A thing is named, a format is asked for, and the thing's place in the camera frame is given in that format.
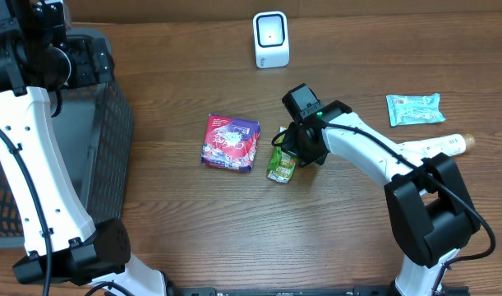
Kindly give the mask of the green tea drink carton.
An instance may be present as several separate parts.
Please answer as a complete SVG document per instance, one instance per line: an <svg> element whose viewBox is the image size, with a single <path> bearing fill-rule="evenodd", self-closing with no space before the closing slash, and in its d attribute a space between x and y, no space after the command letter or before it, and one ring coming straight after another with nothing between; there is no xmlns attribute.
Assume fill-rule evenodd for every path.
<svg viewBox="0 0 502 296"><path fill-rule="evenodd" d="M277 183L288 183L297 166L298 159L275 146L269 160L266 177Z"/></svg>

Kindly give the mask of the red purple snack bag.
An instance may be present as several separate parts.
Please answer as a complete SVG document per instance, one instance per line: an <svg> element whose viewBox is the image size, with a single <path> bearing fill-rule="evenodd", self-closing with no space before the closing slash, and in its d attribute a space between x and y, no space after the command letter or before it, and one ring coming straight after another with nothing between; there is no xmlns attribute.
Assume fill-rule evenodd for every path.
<svg viewBox="0 0 502 296"><path fill-rule="evenodd" d="M201 162L207 166L249 172L252 170L260 123L210 114L201 150Z"/></svg>

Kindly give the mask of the teal snack packet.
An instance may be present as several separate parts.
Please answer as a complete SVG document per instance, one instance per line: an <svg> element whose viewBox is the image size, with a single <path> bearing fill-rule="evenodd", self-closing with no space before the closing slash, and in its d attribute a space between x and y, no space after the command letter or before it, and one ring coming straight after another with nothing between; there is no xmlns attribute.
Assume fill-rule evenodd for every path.
<svg viewBox="0 0 502 296"><path fill-rule="evenodd" d="M442 123L444 115L440 112L440 95L387 95L391 127Z"/></svg>

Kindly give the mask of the white conditioner tube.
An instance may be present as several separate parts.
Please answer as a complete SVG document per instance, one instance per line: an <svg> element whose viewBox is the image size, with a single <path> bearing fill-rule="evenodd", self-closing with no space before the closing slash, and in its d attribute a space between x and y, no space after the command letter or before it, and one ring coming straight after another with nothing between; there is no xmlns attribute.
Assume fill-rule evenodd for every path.
<svg viewBox="0 0 502 296"><path fill-rule="evenodd" d="M447 156L462 155L472 151L476 146L472 134L451 134L420 141L407 141L398 144L403 152L410 152L420 158L432 158L439 153Z"/></svg>

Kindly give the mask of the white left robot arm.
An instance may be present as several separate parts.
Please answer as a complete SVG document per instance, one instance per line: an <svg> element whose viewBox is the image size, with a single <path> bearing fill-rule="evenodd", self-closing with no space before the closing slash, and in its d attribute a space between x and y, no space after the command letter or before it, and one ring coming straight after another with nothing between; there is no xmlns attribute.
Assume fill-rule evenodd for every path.
<svg viewBox="0 0 502 296"><path fill-rule="evenodd" d="M161 271L131 252L117 218L95 223L69 178L53 130L62 111L51 93L108 83L106 41L69 31L61 1L0 0L0 162L16 201L26 255L22 284L89 285L110 294L171 295Z"/></svg>

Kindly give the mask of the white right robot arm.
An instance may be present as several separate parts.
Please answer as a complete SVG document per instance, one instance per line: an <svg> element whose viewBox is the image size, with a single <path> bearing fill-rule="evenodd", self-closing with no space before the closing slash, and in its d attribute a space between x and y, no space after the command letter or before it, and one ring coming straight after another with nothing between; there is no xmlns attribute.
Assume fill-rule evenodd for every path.
<svg viewBox="0 0 502 296"><path fill-rule="evenodd" d="M302 167L338 155L385 190L404 260L394 282L379 293L467 295L468 288L445 287L442 281L484 222L454 160L444 152L424 156L399 147L340 101L325 105L313 97L286 96L283 105L292 122L274 146L297 157Z"/></svg>

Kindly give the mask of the white barcode scanner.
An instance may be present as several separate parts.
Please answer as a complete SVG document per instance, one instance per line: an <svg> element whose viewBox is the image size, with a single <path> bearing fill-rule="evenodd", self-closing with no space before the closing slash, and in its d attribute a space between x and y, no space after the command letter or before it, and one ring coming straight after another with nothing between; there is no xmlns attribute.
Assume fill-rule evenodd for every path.
<svg viewBox="0 0 502 296"><path fill-rule="evenodd" d="M257 13L252 20L256 66L286 67L290 59L288 19L281 11Z"/></svg>

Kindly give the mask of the grey plastic mesh basket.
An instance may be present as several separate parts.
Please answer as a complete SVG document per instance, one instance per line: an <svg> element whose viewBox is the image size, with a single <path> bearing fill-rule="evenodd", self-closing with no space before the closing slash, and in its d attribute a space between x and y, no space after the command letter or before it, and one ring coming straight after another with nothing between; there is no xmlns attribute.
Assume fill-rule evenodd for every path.
<svg viewBox="0 0 502 296"><path fill-rule="evenodd" d="M53 131L68 176L89 216L99 224L122 215L133 114L116 81L63 90ZM16 203L0 164L0 248L25 244Z"/></svg>

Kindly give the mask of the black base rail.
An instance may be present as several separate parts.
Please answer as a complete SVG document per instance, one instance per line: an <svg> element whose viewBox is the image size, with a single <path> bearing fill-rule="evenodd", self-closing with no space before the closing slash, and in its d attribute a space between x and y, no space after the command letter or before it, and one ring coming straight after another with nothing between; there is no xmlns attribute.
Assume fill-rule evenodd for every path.
<svg viewBox="0 0 502 296"><path fill-rule="evenodd" d="M397 296L391 285L360 285L350 289L233 289L180 288L169 295L179 296Z"/></svg>

